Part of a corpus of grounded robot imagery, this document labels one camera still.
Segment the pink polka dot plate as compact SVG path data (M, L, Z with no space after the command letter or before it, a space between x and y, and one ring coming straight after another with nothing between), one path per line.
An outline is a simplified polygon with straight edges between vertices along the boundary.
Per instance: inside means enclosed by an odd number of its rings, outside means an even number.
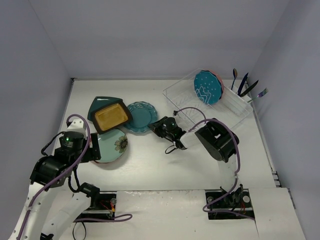
M216 73L215 71L213 70L209 70L213 75L216 76L216 78L218 79L219 83L220 83L220 86L221 86L221 96L220 96L220 99L223 97L223 94L224 94L224 91L225 91L225 86L224 86L224 83L223 83L223 80L222 78L220 77L220 75L218 73Z

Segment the blue polka dot plate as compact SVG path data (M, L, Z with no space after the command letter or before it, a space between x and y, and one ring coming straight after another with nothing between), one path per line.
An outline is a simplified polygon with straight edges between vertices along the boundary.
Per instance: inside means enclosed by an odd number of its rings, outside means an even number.
M209 70L201 70L193 80L196 96L207 105L214 105L220 100L221 85L217 77Z

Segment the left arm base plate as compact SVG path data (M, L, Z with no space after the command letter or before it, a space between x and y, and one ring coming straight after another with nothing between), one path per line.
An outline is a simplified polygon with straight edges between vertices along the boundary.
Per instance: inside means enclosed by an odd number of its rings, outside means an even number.
M94 204L84 210L76 219L85 223L112 220L115 217L117 193L103 191Z

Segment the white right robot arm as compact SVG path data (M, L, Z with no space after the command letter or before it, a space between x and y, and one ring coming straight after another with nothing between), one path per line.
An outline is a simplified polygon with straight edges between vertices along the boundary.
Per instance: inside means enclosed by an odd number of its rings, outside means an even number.
M174 117L163 117L147 126L158 137L172 143L174 150L187 150L199 142L208 154L217 161L220 174L221 200L227 206L239 201L237 187L241 168L240 143L237 135L216 118L205 118L191 129L183 130Z

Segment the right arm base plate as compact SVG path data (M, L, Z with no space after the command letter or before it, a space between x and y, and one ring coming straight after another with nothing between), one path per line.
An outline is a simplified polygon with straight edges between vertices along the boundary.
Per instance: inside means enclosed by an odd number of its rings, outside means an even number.
M255 213L248 189L231 193L205 208L207 218L215 220L255 219Z

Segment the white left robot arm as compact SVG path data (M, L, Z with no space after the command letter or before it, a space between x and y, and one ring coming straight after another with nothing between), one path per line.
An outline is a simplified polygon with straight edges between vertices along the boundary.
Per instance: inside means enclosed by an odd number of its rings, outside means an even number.
M101 158L97 133L87 137L81 132L66 131L59 142L54 154L40 158L33 168L28 195L11 240L58 240L85 209L94 210L100 204L100 189L84 182L70 202L47 219L55 197L78 165Z

